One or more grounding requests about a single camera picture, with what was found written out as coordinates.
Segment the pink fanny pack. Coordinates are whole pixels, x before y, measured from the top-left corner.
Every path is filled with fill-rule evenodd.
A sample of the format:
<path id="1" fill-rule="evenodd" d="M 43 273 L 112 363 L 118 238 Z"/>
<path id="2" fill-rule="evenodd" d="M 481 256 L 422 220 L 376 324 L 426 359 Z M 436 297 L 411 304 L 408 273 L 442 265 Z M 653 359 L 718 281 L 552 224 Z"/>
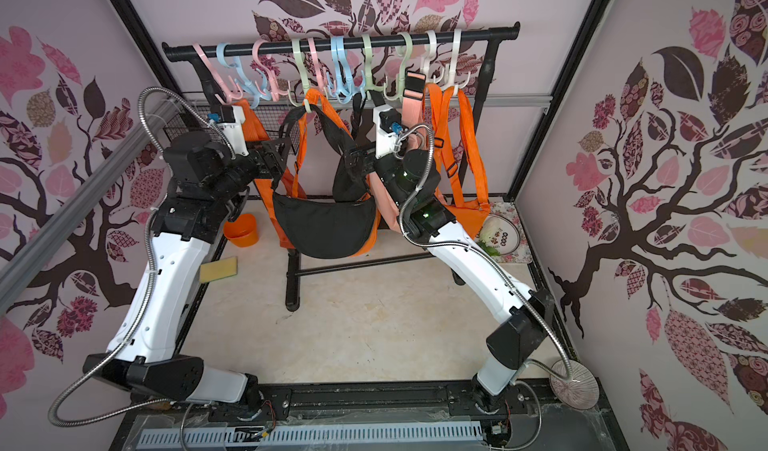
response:
<path id="1" fill-rule="evenodd" d="M 421 72 L 408 71 L 405 75 L 401 114 L 408 127 L 419 124 L 422 119 L 422 101 L 424 99 L 426 76 Z M 391 231 L 400 233 L 397 222 L 398 208 L 379 176 L 373 172 L 368 175 L 372 196 L 382 219 Z"/>

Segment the orange bag with black back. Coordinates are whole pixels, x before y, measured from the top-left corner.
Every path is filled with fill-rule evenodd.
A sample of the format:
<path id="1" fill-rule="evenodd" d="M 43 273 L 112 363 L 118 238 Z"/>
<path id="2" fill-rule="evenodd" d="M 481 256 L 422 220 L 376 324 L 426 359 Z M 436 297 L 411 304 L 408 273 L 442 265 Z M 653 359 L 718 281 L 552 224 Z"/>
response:
<path id="1" fill-rule="evenodd" d="M 449 180 L 453 204 L 448 210 L 457 218 L 471 238 L 476 238 L 491 211 L 488 182 L 482 157 L 476 140 L 472 106 L 462 90 L 458 91 L 460 144 L 463 156 L 467 158 L 475 180 L 476 198 L 467 201 L 463 194 L 459 176 L 459 162 L 453 154 L 448 115 L 453 89 L 442 91 L 436 84 L 427 84 L 425 88 L 429 98 L 432 129 L 435 134 L 434 157 L 438 170 L 444 170 Z"/>

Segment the orange sling bag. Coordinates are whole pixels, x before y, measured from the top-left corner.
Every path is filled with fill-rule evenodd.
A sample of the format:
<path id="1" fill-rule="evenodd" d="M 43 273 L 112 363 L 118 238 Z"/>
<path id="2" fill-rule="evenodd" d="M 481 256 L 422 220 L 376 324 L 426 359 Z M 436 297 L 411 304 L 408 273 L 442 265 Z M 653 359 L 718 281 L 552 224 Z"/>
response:
<path id="1" fill-rule="evenodd" d="M 456 203 L 462 207 L 489 212 L 490 202 L 487 176 L 476 140 L 472 107 L 463 90 L 458 91 L 457 97 L 460 104 L 460 133 L 464 149 L 463 157 L 467 159 L 467 163 L 474 176 L 477 197 L 474 201 L 466 204 L 462 189 L 459 189 L 459 192 L 454 194 L 454 198 Z"/>

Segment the black sling bag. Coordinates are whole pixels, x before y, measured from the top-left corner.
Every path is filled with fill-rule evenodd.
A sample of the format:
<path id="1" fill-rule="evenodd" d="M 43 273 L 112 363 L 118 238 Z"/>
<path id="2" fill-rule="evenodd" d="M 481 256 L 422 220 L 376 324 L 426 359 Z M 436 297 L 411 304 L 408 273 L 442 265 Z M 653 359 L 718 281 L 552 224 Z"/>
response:
<path id="1" fill-rule="evenodd" d="M 375 139 L 373 109 L 368 107 L 371 103 L 365 92 L 353 96 L 350 132 L 357 145 L 371 144 Z"/>

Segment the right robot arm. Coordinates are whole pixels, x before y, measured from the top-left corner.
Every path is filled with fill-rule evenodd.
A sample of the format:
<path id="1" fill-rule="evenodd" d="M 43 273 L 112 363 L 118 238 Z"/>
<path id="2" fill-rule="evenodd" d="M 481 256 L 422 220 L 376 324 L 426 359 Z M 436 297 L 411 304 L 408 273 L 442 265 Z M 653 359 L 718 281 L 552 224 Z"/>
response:
<path id="1" fill-rule="evenodd" d="M 489 356 L 472 381 L 479 410 L 499 409 L 508 386 L 531 367 L 570 383 L 574 369 L 563 344 L 556 339 L 546 312 L 552 306 L 544 295 L 514 278 L 484 251 L 433 192 L 437 177 L 432 130 L 420 123 L 412 128 L 399 122 L 374 125 L 373 148 L 363 155 L 373 182 L 382 185 L 397 208 L 397 229 L 410 244 L 427 250 L 446 264 L 479 297 L 497 321 L 488 336 Z M 550 338 L 560 355 L 561 370 L 532 358 Z"/>

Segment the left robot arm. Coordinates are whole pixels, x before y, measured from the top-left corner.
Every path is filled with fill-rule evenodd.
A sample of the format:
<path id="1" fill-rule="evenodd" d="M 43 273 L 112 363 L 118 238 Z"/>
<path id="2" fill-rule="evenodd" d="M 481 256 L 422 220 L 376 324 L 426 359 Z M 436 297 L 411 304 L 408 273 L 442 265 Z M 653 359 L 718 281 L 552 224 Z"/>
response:
<path id="1" fill-rule="evenodd" d="M 225 223 L 240 215 L 253 181 L 276 185 L 285 172 L 278 142 L 257 130 L 246 102 L 212 111 L 214 118 L 193 115 L 203 130 L 188 131 L 163 149 L 172 178 L 146 223 L 148 261 L 140 288 L 106 352 L 90 355 L 82 377 L 53 401 L 48 411 L 52 425 L 77 427 L 99 420 L 59 414 L 64 401 L 90 379 L 143 394 L 150 404 L 224 403 L 260 412 L 265 399 L 255 376 L 210 367 L 177 350 L 200 268 Z"/>

